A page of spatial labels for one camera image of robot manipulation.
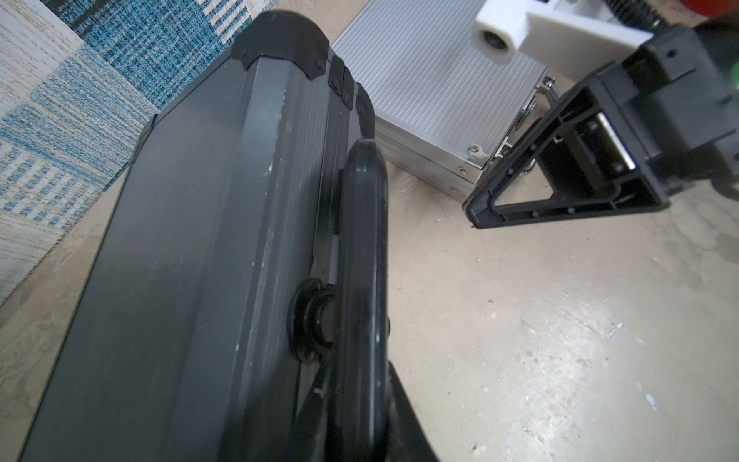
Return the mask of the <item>large black poker case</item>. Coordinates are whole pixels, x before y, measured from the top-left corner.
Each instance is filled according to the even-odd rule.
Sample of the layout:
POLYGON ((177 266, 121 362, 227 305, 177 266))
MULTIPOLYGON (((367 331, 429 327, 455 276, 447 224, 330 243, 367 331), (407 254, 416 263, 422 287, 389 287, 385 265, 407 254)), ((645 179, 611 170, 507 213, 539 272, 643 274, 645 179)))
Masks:
POLYGON ((23 461, 279 461, 325 363, 387 448, 387 171, 319 26, 261 13, 140 134, 23 461))

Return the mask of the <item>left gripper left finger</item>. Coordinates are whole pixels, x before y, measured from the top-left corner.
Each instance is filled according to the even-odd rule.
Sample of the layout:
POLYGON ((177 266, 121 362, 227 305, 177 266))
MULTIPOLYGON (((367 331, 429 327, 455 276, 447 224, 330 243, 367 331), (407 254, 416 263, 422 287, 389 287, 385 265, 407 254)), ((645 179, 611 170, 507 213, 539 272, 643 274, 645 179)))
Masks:
POLYGON ((325 363, 316 374, 279 461, 346 461, 338 422, 338 394, 344 365, 325 363))

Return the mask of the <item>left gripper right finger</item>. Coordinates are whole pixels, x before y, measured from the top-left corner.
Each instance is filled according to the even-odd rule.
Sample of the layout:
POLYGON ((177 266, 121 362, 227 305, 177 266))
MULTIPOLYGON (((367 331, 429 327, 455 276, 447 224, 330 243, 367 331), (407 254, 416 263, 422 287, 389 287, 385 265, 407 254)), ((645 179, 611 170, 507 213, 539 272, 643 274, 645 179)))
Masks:
POLYGON ((386 461, 438 461, 421 423, 401 384, 392 362, 389 363, 388 442, 386 461))

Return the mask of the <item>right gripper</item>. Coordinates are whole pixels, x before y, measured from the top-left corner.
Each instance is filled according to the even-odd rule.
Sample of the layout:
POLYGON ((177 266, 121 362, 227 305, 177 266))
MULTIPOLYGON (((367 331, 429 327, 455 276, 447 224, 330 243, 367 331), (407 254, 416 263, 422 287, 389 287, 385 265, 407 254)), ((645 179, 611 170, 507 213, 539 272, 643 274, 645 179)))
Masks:
POLYGON ((671 26, 576 84, 479 180, 477 229, 662 211, 707 180, 738 198, 738 13, 671 26), (534 161, 548 198, 502 204, 534 161))

